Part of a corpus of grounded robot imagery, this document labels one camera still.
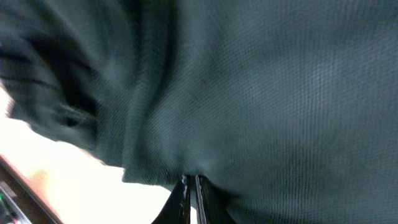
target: t-shirt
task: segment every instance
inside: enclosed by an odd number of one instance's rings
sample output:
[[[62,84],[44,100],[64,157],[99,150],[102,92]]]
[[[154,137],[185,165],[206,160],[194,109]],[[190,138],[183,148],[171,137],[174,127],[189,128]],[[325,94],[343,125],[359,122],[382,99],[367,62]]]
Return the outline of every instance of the t-shirt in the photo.
[[[238,223],[398,223],[396,0],[1,0],[0,78],[125,182],[205,176]]]

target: dark fabric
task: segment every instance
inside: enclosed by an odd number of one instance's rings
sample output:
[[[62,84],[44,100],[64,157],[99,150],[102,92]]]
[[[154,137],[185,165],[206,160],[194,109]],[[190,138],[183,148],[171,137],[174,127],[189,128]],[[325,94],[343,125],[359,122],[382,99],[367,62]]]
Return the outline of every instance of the dark fabric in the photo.
[[[398,1],[1,0],[12,116],[238,223],[398,223]]]

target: garment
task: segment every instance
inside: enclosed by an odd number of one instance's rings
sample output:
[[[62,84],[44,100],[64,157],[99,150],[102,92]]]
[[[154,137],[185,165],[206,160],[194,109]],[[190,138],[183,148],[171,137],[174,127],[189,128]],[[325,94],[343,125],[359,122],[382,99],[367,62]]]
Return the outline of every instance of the garment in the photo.
[[[15,119],[238,223],[398,223],[398,1],[1,0]]]

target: knit texture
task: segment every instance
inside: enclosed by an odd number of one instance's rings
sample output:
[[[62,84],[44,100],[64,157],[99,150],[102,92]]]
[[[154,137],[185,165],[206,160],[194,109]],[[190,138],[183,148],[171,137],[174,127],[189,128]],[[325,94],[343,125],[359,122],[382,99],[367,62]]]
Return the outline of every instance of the knit texture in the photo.
[[[398,1],[1,0],[12,117],[238,223],[398,223]]]

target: fabric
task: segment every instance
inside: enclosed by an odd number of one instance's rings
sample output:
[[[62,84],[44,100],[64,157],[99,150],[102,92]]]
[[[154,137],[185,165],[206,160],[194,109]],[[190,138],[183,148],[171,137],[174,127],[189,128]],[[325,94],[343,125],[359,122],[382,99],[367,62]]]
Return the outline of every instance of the fabric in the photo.
[[[398,223],[398,1],[1,0],[12,117],[238,223]]]

